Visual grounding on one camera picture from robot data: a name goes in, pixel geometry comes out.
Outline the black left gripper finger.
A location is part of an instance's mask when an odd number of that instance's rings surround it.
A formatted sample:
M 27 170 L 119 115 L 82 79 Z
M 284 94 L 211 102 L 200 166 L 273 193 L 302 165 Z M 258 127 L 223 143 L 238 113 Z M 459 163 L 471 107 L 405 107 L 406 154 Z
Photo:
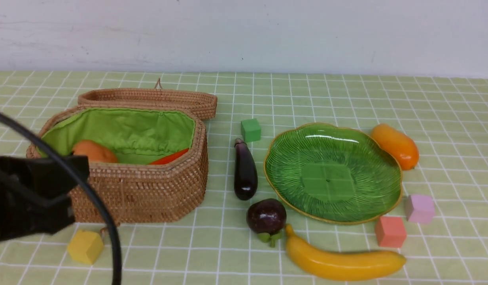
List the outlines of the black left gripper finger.
M 11 174 L 44 198 L 67 195 L 78 182 L 51 158 L 11 158 Z
M 69 196 L 30 207 L 30 229 L 33 233 L 54 235 L 74 224 L 75 220 Z

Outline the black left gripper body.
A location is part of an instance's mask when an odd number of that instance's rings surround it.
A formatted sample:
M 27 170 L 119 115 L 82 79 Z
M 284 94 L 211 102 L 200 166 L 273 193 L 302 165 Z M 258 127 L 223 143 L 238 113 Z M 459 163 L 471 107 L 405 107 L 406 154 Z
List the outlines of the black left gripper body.
M 0 242 L 39 233 L 28 213 L 31 204 L 15 191 L 19 184 L 30 189 L 32 181 L 31 169 L 25 160 L 0 156 Z

